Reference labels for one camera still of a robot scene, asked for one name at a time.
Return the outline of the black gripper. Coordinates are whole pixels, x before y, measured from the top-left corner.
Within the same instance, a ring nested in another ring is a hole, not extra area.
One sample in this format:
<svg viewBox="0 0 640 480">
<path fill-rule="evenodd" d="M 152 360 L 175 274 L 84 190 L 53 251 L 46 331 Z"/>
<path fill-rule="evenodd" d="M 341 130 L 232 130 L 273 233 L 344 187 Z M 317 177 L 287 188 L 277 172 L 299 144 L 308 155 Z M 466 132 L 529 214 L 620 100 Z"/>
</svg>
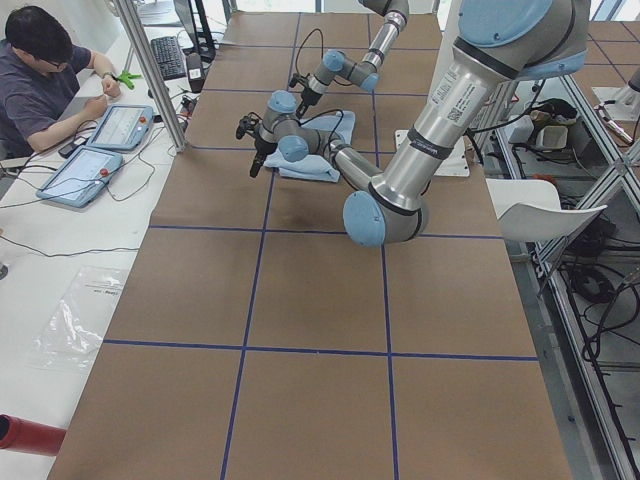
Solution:
<svg viewBox="0 0 640 480">
<path fill-rule="evenodd" d="M 296 109 L 296 116 L 301 119 L 309 107 L 317 105 L 321 98 L 322 93 L 318 93 L 310 85 L 306 85 L 301 93 L 301 103 Z"/>
<path fill-rule="evenodd" d="M 264 160 L 276 151 L 276 137 L 268 129 L 259 127 L 254 134 L 254 148 L 256 155 L 252 160 L 249 171 L 251 177 L 258 176 Z"/>
</svg>

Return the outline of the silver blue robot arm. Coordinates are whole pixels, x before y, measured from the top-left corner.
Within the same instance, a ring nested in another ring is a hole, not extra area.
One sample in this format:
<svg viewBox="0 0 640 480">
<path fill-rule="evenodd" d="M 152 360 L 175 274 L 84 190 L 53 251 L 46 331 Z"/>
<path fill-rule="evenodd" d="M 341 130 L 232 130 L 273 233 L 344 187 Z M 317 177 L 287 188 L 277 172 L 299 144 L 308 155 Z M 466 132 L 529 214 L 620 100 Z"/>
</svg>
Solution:
<svg viewBox="0 0 640 480">
<path fill-rule="evenodd" d="M 366 91 L 375 89 L 379 69 L 406 27 L 409 5 L 405 1 L 363 5 L 384 19 L 363 59 L 354 62 L 341 51 L 327 51 L 313 73 L 292 76 L 290 83 L 303 87 L 299 99 L 287 91 L 274 92 L 262 117 L 246 115 L 239 121 L 236 136 L 254 140 L 252 176 L 274 152 L 289 162 L 309 154 L 324 157 L 354 190 L 343 207 L 349 237 L 377 247 L 411 240 L 424 231 L 428 211 L 423 193 L 499 84 L 558 77 L 584 65 L 590 4 L 462 2 L 452 63 L 385 170 L 369 163 L 334 130 L 305 128 L 301 122 L 337 77 Z"/>
<path fill-rule="evenodd" d="M 343 51 L 327 50 L 314 72 L 292 75 L 289 86 L 303 86 L 301 102 L 296 116 L 301 118 L 309 107 L 315 106 L 336 78 L 341 78 L 371 93 L 378 84 L 379 71 L 399 34 L 409 18 L 406 0 L 363 0 L 360 4 L 379 14 L 384 22 L 360 61 L 350 59 Z"/>
</svg>

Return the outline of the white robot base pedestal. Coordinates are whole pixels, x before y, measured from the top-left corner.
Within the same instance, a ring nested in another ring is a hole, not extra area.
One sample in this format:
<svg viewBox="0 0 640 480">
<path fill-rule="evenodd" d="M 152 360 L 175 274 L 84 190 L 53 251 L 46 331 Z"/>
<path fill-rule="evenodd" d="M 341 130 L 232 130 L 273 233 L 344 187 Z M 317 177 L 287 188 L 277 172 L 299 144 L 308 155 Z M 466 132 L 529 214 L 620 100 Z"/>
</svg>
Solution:
<svg viewBox="0 0 640 480">
<path fill-rule="evenodd" d="M 387 172 L 417 167 L 418 161 L 426 161 L 427 179 L 431 179 L 441 163 L 460 143 L 461 134 L 456 126 L 442 120 L 440 108 L 443 100 L 433 102 L 433 97 L 448 69 L 454 63 L 453 42 L 459 34 L 458 19 L 461 1 L 450 1 L 446 25 L 442 33 L 435 69 L 424 108 L 413 122 L 405 140 L 399 145 Z"/>
</svg>

